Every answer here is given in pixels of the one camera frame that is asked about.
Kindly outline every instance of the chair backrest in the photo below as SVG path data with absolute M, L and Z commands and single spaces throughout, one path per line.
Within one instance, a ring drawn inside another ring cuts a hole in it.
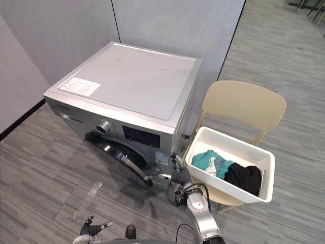
M 258 85 L 228 80 L 213 83 L 202 104 L 203 113 L 234 119 L 262 131 L 275 128 L 285 109 L 286 102 L 279 94 Z

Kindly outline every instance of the teal shirt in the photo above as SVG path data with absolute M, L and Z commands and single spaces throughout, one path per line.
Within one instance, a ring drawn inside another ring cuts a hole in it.
M 197 154 L 192 158 L 192 165 L 204 171 L 212 162 L 214 162 L 215 176 L 221 179 L 224 179 L 224 174 L 228 172 L 229 166 L 233 163 L 231 160 L 224 159 L 213 150 Z

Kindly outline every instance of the laundry basket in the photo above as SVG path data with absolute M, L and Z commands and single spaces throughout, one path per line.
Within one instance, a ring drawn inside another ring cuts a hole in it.
M 226 160 L 232 160 L 243 167 L 254 165 L 261 171 L 262 184 L 259 196 L 234 186 L 227 181 L 192 166 L 193 156 L 213 150 Z M 195 178 L 221 190 L 243 202 L 270 202 L 273 193 L 274 156 L 263 150 L 221 132 L 207 127 L 201 127 L 185 157 L 189 172 Z

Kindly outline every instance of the washing machine top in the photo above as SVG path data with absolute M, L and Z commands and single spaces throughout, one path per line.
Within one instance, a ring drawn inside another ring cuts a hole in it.
M 195 62 L 191 57 L 110 43 L 58 89 L 169 120 L 184 88 L 193 83 L 188 81 L 196 78 Z

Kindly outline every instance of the washing machine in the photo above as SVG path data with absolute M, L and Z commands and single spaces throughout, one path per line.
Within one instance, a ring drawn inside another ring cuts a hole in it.
M 110 42 L 43 96 L 112 175 L 166 188 L 157 175 L 173 169 L 201 63 Z

